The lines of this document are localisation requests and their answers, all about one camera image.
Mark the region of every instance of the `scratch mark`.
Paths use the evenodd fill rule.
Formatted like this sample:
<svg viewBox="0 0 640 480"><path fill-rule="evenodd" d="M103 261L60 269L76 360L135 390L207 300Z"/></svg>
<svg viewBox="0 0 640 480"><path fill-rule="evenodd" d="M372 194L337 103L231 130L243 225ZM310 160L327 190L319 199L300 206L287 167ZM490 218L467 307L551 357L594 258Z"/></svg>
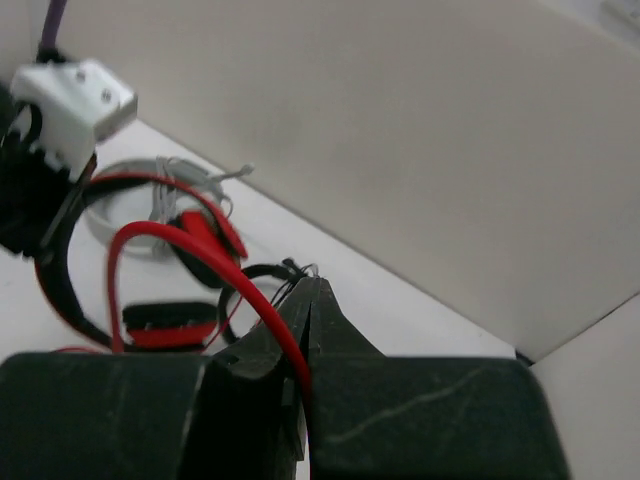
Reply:
<svg viewBox="0 0 640 480"><path fill-rule="evenodd" d="M449 447L449 444L451 443L451 440L453 440L453 437L456 433L456 428L462 423L462 420L464 419L464 416L467 413L467 409L469 408L469 405L471 405L471 400L473 400L474 396L475 388L473 394L465 398L464 401L460 404L458 412L451 419L451 422L449 422L449 426L440 437L440 445L438 445L438 448L435 451L436 456L440 456L447 451L447 448Z"/></svg>
<svg viewBox="0 0 640 480"><path fill-rule="evenodd" d="M362 432L364 432L366 429L368 429L369 427L375 425L376 423L379 423L379 422L381 422L383 420L387 420L389 418L393 418L395 416L403 414L407 410L411 410L415 406L420 405L422 403L430 403L430 402L433 402L433 401L440 400L442 398L448 397L449 395L452 395L455 392L457 392L458 390L460 390L467 383L469 383L474 377L480 375L483 371L484 371L484 368L477 368L477 369L472 370L471 372L467 373L460 380L458 380L457 382L453 383L452 385L449 385L446 388L443 388L441 390L437 390L435 392L423 393L422 395L418 395L418 396L412 398L411 400L409 400L409 401L407 401L407 402L405 402L405 403L403 403L401 405L398 405L397 407L394 407L394 408L385 408L384 410L381 410L380 412L378 412L378 413L370 416L366 420L360 422L355 427L347 430L346 432L327 436L326 441L329 442L329 443L332 443L332 444L344 443L346 441L349 441L349 440L357 437Z"/></svg>

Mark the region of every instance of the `red ear cushion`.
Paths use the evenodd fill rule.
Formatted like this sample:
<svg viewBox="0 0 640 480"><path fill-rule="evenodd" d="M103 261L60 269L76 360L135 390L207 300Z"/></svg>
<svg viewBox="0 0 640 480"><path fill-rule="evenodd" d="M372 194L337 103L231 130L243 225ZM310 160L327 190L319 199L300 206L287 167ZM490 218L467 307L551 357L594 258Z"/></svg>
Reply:
<svg viewBox="0 0 640 480"><path fill-rule="evenodd" d="M190 233L196 238L203 240L219 253L223 254L229 260L237 263L235 252L230 252L223 239L216 235L211 227L209 220L199 211L186 210L180 215L180 226L185 232Z"/></svg>
<svg viewBox="0 0 640 480"><path fill-rule="evenodd" d="M231 222L224 215L224 213L221 210L215 210L213 212L213 216L215 217L215 221L220 228L220 234L224 236L229 246L234 250L234 254L240 258L249 257L247 249L245 248L244 243L242 243L240 235L238 235L238 232L236 231L234 226L231 225Z"/></svg>

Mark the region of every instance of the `black plastic part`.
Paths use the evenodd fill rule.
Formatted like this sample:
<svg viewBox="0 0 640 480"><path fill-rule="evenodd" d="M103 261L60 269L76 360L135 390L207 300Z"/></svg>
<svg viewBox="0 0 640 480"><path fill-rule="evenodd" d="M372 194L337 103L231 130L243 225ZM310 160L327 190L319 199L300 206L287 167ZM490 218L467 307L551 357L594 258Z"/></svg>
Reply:
<svg viewBox="0 0 640 480"><path fill-rule="evenodd" d="M320 357L312 375L314 480L569 478L516 360Z"/></svg>
<svg viewBox="0 0 640 480"><path fill-rule="evenodd" d="M311 365L314 480L565 480L520 362L387 358L326 280L280 308ZM0 478L293 480L300 394L259 325L213 357L29 354L0 368Z"/></svg>
<svg viewBox="0 0 640 480"><path fill-rule="evenodd" d="M156 302L128 305L122 323L129 330L179 328L215 322L218 308L207 302Z"/></svg>
<svg viewBox="0 0 640 480"><path fill-rule="evenodd" d="M0 245L26 257L42 254L42 240L74 188L68 177L10 134L0 149Z"/></svg>
<svg viewBox="0 0 640 480"><path fill-rule="evenodd" d="M208 359L23 354L0 375L3 480L175 480Z"/></svg>
<svg viewBox="0 0 640 480"><path fill-rule="evenodd" d="M9 129L16 116L16 108L13 105L13 98L9 89L0 82L0 137Z"/></svg>

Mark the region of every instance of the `white plastic bracket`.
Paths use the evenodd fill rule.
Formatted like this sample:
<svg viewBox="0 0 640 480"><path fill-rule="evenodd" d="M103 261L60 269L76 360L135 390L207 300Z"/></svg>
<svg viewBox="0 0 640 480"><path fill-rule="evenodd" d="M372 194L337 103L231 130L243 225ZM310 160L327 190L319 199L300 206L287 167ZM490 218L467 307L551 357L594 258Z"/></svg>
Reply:
<svg viewBox="0 0 640 480"><path fill-rule="evenodd" d="M136 93L97 60L23 65L13 78L11 94L40 108L39 144L70 169L72 178L84 170L96 144L134 120L138 112ZM27 116L16 126L26 132Z"/></svg>

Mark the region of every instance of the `black ear pad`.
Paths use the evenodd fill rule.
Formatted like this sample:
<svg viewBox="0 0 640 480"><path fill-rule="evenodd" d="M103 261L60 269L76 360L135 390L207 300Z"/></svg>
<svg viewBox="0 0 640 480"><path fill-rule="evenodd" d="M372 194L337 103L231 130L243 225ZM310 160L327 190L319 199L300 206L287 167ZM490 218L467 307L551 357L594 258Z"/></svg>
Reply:
<svg viewBox="0 0 640 480"><path fill-rule="evenodd" d="M170 220L168 224L173 225L174 227L178 227L180 230L184 230L179 215L177 218ZM204 263L202 263L190 253L185 252L181 248L174 247L173 245L171 245L171 249L173 250L173 253L175 253L176 257L178 257L178 259L185 266L185 268L189 270L189 272L191 272L191 275L193 275L196 280L198 280L205 287L208 287L212 290L220 290L227 285L226 282L218 276L218 274L213 272L209 267L207 267Z"/></svg>

